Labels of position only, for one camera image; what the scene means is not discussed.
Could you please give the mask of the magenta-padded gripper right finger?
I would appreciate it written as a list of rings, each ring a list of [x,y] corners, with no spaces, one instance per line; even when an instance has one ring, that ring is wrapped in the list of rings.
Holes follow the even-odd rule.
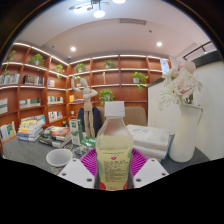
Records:
[[[132,150],[130,174],[134,188],[146,186],[169,175],[157,159],[148,159],[137,149]]]

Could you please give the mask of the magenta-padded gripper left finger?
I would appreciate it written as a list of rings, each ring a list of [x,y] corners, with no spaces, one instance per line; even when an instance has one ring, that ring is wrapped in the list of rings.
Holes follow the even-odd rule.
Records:
[[[80,159],[72,159],[59,173],[59,177],[81,187],[93,189],[97,173],[96,149],[91,149]]]

